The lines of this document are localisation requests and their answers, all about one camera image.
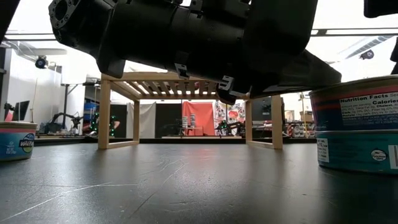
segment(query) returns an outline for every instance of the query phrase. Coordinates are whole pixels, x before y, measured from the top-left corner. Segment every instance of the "wooden leg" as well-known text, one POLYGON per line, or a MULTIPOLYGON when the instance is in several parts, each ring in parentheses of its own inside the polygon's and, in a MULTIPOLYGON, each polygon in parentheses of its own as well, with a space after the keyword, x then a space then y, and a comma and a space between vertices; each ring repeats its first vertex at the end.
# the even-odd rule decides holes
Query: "wooden leg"
POLYGON ((139 141, 139 101, 134 102, 133 141, 139 141))
POLYGON ((101 81, 101 98, 99 99, 98 149, 107 149, 109 145, 109 119, 111 113, 110 81, 101 81))
POLYGON ((283 148, 282 135, 282 100, 280 95, 273 96, 271 100, 271 114, 272 114, 272 144, 274 149, 283 148))
POLYGON ((246 112, 246 142, 253 140, 253 120, 251 116, 251 101, 247 100, 245 102, 245 112, 246 112))

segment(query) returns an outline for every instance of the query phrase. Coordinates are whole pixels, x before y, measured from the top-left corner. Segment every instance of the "white curtain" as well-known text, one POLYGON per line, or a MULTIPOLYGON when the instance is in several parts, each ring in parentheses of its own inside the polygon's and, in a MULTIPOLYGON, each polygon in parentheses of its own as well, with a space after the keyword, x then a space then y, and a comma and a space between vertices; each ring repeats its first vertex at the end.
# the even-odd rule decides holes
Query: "white curtain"
MULTIPOLYGON (((156 103, 139 107, 139 137, 155 138, 156 103)), ((132 138, 134 126, 134 103, 127 104, 126 137, 132 138)))

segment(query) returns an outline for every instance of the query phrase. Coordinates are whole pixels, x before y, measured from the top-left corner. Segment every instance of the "gray floor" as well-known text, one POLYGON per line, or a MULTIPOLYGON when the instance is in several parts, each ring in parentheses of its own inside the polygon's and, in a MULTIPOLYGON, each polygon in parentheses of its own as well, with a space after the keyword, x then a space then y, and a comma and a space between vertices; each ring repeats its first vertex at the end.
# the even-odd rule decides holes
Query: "gray floor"
POLYGON ((397 223, 397 178, 323 169, 315 147, 36 147, 0 164, 0 223, 397 223))

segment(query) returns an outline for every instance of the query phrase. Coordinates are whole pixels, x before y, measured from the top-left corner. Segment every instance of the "blue can label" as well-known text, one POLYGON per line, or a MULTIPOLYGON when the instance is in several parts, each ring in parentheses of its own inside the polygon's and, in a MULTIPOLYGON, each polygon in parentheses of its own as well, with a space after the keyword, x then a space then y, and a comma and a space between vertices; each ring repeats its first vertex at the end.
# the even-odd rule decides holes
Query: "blue can label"
POLYGON ((398 92, 380 91, 325 100, 312 98, 317 131, 398 129, 398 92))
POLYGON ((0 159, 30 157, 34 139, 33 133, 0 133, 0 159))
POLYGON ((322 166, 398 174, 398 134, 317 134, 322 166))

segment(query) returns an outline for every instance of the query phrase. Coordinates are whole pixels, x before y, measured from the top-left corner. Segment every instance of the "red curtain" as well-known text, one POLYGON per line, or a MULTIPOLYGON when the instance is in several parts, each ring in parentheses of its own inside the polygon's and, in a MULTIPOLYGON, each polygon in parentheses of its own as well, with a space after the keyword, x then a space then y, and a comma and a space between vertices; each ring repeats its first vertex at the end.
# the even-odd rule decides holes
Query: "red curtain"
POLYGON ((213 117, 213 104, 212 103, 191 103, 183 102, 182 116, 188 117, 188 124, 190 124, 191 114, 195 115, 195 126, 199 129, 189 131, 189 135, 202 136, 207 134, 214 136, 214 117, 213 117))

